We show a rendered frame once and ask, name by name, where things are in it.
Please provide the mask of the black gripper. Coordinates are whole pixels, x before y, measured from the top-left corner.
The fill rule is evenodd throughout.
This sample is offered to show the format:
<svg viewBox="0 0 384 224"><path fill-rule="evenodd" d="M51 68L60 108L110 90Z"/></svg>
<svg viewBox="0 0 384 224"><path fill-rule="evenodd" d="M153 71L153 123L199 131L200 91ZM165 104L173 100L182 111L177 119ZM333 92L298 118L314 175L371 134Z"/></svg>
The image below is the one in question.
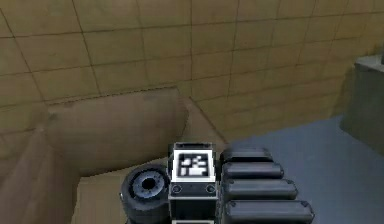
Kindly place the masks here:
<svg viewBox="0 0 384 224"><path fill-rule="evenodd" d="M130 171L120 188L125 224L170 224L166 166L146 164Z"/></svg>

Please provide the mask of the grey-green cabinet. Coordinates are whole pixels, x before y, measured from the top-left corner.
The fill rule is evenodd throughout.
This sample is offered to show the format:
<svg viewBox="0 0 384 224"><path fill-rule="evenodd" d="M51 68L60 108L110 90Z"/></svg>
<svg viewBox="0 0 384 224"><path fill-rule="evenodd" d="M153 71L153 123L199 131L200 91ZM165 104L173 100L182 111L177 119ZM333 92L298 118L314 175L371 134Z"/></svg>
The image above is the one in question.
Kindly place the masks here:
<svg viewBox="0 0 384 224"><path fill-rule="evenodd" d="M354 72L340 128L384 156L384 54L357 58Z"/></svg>

